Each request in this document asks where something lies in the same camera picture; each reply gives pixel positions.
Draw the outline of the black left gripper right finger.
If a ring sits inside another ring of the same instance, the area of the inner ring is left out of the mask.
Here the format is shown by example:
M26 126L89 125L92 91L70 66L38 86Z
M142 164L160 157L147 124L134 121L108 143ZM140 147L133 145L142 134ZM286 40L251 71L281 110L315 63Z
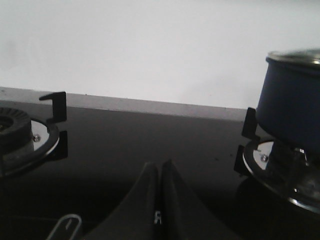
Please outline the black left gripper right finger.
M186 184L171 160L162 165L161 194L168 240L239 240Z

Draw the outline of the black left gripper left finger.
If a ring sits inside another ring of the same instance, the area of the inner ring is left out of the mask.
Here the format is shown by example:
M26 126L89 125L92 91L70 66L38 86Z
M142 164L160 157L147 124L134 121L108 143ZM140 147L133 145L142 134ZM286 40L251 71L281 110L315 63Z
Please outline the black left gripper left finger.
M152 240L158 169L147 162L121 203L84 236L85 240Z

